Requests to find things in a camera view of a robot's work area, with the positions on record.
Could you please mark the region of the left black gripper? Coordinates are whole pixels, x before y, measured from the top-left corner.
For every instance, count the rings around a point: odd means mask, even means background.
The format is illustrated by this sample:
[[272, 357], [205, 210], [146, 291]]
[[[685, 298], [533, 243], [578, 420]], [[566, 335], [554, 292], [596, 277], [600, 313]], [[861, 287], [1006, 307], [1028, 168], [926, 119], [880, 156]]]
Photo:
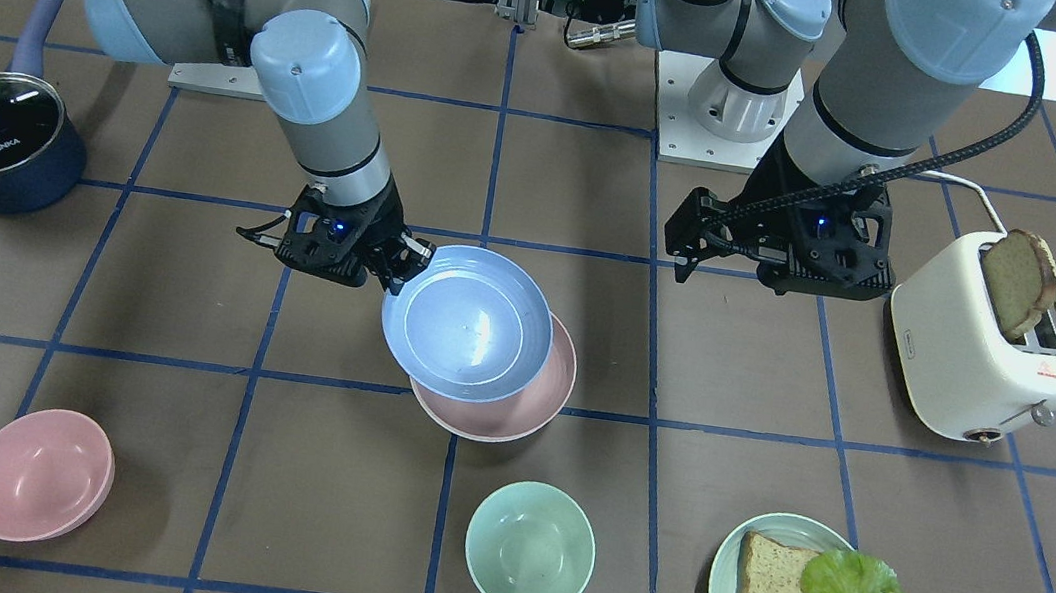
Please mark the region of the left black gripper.
[[897, 282], [889, 173], [868, 164], [841, 183], [819, 185], [788, 153], [773, 146], [730, 200], [708, 188], [689, 192], [664, 227], [677, 282], [709, 259], [743, 255], [777, 295], [886, 295]]

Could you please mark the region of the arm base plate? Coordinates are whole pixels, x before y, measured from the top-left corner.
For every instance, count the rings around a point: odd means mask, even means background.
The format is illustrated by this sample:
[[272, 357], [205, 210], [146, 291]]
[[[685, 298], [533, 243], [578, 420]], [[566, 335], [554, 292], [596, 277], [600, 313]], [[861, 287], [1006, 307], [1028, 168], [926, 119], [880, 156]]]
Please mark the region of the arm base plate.
[[168, 74], [168, 84], [196, 94], [261, 101], [259, 76], [253, 68], [222, 64], [181, 63]]
[[660, 157], [747, 173], [756, 167], [804, 101], [802, 73], [775, 94], [731, 82], [718, 60], [661, 51], [656, 62]]

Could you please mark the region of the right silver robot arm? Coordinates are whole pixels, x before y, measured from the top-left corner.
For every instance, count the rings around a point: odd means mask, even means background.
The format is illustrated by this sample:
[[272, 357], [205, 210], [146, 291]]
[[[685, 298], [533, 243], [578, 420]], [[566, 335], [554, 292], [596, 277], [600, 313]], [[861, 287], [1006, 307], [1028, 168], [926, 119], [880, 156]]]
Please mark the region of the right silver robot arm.
[[434, 247], [407, 227], [367, 96], [370, 0], [84, 0], [116, 61], [253, 70], [306, 185], [270, 224], [240, 237], [301, 273], [398, 294]]

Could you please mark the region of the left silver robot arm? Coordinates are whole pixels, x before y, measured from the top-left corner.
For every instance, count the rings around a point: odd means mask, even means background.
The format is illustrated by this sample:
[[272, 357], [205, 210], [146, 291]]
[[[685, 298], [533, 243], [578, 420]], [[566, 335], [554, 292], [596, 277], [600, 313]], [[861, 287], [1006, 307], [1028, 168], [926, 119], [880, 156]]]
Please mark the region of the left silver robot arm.
[[[637, 39], [715, 59], [749, 95], [782, 95], [830, 18], [844, 41], [730, 200], [694, 188], [664, 227], [677, 282], [744, 255], [778, 294], [867, 301], [892, 290], [887, 186], [983, 154], [1026, 128], [1044, 70], [1038, 30], [1056, 0], [641, 0]], [[965, 147], [914, 152], [1019, 47], [1032, 85], [1013, 122]]]

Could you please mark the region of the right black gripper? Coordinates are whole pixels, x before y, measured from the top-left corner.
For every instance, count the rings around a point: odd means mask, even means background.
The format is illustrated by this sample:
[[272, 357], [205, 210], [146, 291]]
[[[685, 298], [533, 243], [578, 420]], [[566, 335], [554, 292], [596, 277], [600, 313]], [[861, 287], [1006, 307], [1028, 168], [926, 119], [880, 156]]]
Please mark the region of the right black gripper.
[[412, 237], [399, 194], [391, 179], [373, 198], [345, 206], [327, 200], [324, 186], [308, 184], [276, 219], [237, 233], [293, 271], [356, 288], [373, 274], [398, 296], [437, 252], [429, 240]]

